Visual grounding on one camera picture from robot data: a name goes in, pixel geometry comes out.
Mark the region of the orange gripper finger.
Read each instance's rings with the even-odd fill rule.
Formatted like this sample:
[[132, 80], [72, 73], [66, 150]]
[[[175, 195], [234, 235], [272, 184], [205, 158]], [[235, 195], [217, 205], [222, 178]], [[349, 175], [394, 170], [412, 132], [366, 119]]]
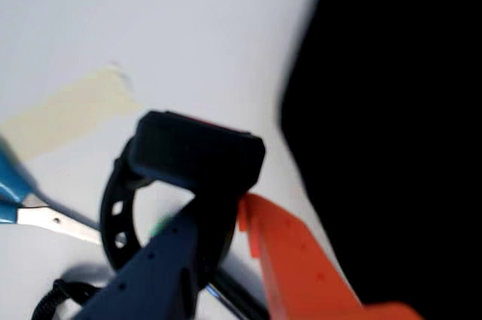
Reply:
[[403, 303], [360, 303], [307, 226], [257, 194], [239, 202], [239, 229], [261, 265], [272, 319], [419, 319]]

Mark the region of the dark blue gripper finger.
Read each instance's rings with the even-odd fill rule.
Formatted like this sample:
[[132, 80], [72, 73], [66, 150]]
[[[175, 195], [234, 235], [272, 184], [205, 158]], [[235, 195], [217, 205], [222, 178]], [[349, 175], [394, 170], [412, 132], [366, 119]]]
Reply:
[[193, 319], [200, 287], [198, 227], [186, 205], [76, 319]]

